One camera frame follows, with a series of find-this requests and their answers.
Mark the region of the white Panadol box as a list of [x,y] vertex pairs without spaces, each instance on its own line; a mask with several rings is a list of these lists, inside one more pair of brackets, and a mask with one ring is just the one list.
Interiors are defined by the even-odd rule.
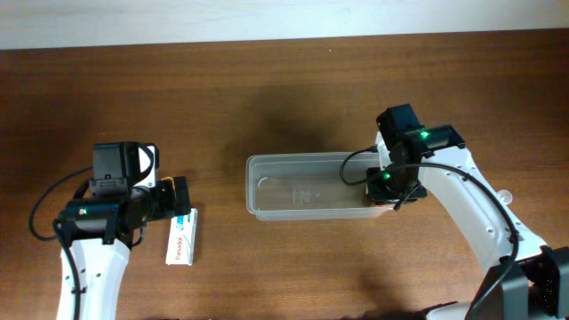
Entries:
[[171,219],[165,263],[167,265],[192,266],[196,243],[198,210]]

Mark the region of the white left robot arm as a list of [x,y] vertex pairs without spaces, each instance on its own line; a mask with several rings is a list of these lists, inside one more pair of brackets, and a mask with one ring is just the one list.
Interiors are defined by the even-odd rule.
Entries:
[[61,244],[59,319],[114,319],[132,249],[153,221],[168,220],[167,265],[194,262],[197,209],[187,179],[164,178],[153,188],[70,201],[53,222]]

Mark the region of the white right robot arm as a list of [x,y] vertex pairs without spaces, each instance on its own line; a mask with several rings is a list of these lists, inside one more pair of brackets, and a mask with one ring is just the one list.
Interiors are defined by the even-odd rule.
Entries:
[[423,189],[447,210],[485,275],[471,302],[421,311],[424,319],[566,319],[568,249],[553,249],[499,198],[450,125],[382,124],[366,186],[400,207]]

